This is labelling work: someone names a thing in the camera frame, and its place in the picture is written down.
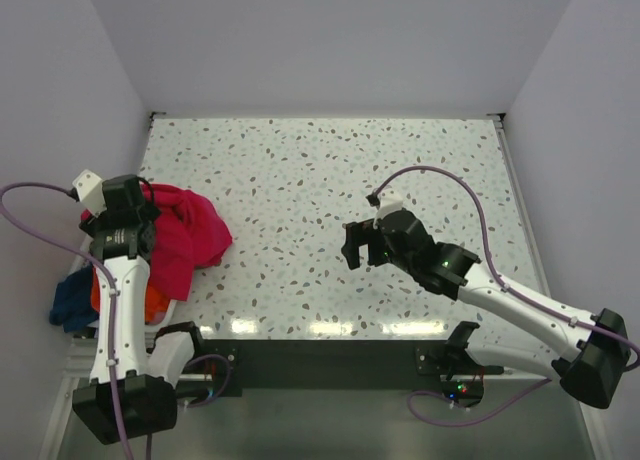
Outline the magenta t shirt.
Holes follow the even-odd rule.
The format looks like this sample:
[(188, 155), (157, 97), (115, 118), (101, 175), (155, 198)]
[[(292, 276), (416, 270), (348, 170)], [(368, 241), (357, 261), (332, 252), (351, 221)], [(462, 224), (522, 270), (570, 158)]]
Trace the magenta t shirt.
[(211, 201), (198, 193), (158, 183), (142, 191), (160, 210), (149, 283), (169, 299), (185, 301), (194, 272), (221, 263), (233, 242), (231, 232)]

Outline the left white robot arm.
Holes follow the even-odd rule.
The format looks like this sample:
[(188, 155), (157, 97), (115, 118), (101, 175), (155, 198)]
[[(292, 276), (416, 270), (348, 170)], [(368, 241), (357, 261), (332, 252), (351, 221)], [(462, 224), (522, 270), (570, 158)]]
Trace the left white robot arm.
[(100, 293), (98, 341), (89, 383), (73, 394), (72, 408), (104, 445), (171, 429), (177, 421), (176, 387), (202, 350), (192, 322), (165, 326), (146, 343), (145, 298), (159, 209), (139, 179), (104, 180), (90, 170), (73, 182), (89, 216), (81, 228)]

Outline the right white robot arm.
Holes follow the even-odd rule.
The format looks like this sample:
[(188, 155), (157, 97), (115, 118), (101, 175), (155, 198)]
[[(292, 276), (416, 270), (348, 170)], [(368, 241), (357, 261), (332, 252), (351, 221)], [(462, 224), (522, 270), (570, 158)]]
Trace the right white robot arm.
[(500, 344), (475, 347), (467, 354), (475, 363), (544, 376), (591, 407), (606, 409), (612, 403), (631, 357), (620, 314), (591, 313), (510, 285), (478, 255), (434, 240), (404, 208), (347, 224), (341, 252), (350, 269), (359, 268), (361, 247), (368, 249), (370, 266), (392, 264), (424, 290), (492, 313), (542, 345), (539, 353)]

